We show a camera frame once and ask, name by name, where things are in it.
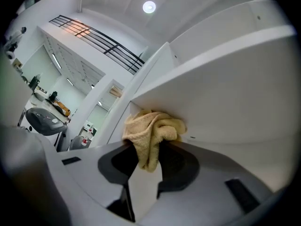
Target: black slot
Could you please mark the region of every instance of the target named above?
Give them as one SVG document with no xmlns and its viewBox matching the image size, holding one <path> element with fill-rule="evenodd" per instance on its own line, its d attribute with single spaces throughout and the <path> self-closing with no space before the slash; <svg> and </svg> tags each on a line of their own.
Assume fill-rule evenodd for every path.
<svg viewBox="0 0 301 226">
<path fill-rule="evenodd" d="M 257 206 L 259 206 L 257 199 L 251 194 L 251 192 L 239 179 L 231 179 L 229 181 L 226 181 L 225 184 L 227 185 L 228 189 L 231 191 L 245 214 L 251 212 Z"/>
<path fill-rule="evenodd" d="M 75 156 L 75 157 L 71 157 L 71 158 L 67 158 L 67 159 L 62 160 L 62 163 L 64 165 L 68 165 L 68 164 L 71 164 L 71 163 L 74 163 L 74 162 L 77 162 L 77 161 L 80 161 L 80 158 Z"/>
<path fill-rule="evenodd" d="M 57 134 L 57 138 L 55 140 L 55 146 L 56 146 L 56 143 L 57 143 L 57 140 L 58 140 L 58 137 L 60 136 L 60 133 Z"/>
<path fill-rule="evenodd" d="M 107 209 L 120 217 L 123 217 L 129 221 L 135 222 L 135 215 L 132 208 L 132 202 L 128 184 L 124 185 L 120 199 L 111 203 Z"/>
</svg>

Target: fluorescent light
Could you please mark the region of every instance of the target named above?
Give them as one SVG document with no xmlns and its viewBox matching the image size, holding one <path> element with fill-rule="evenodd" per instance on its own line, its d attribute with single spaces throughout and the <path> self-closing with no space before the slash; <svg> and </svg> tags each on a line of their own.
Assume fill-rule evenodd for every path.
<svg viewBox="0 0 301 226">
<path fill-rule="evenodd" d="M 60 64 L 58 63 L 57 59 L 56 59 L 56 56 L 54 54 L 52 54 L 53 58 L 55 59 L 56 63 L 57 63 L 57 66 L 61 69 L 62 67 L 60 66 Z"/>
<path fill-rule="evenodd" d="M 156 4 L 153 1 L 147 1 L 143 4 L 142 8 L 146 13 L 153 13 L 156 10 Z"/>
<path fill-rule="evenodd" d="M 69 81 L 69 83 L 73 86 L 73 84 L 71 83 L 71 81 L 67 78 L 67 81 Z"/>
</svg>

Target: desk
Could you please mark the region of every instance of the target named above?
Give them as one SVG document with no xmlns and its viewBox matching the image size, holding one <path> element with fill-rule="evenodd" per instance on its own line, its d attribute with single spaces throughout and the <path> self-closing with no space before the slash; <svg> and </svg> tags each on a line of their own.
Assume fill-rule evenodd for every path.
<svg viewBox="0 0 301 226">
<path fill-rule="evenodd" d="M 46 100 L 40 101 L 34 95 L 29 98 L 25 109 L 28 110 L 30 108 L 37 107 L 37 108 L 44 108 L 55 115 L 61 122 L 65 122 L 67 117 L 59 113 L 51 103 Z"/>
</svg>

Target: white machine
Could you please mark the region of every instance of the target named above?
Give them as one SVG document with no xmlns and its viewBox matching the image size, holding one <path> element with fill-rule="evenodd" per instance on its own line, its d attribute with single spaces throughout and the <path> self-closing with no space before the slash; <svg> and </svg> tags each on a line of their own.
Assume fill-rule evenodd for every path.
<svg viewBox="0 0 301 226">
<path fill-rule="evenodd" d="M 93 126 L 93 123 L 89 122 L 89 121 L 86 121 L 85 124 L 84 124 L 84 129 L 86 131 L 88 131 L 90 129 L 90 127 Z"/>
<path fill-rule="evenodd" d="M 61 135 L 67 130 L 65 124 L 43 108 L 27 110 L 20 126 L 25 127 L 29 132 L 40 133 L 46 136 L 55 148 L 57 148 Z"/>
</svg>

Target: balcony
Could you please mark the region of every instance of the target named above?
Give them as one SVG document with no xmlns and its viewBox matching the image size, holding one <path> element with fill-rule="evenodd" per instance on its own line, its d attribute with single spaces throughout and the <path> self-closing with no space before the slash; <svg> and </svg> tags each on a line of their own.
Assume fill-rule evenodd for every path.
<svg viewBox="0 0 301 226">
<path fill-rule="evenodd" d="M 90 44 L 134 75 L 144 64 L 141 55 L 135 55 L 108 35 L 86 24 L 63 15 L 49 22 Z"/>
</svg>

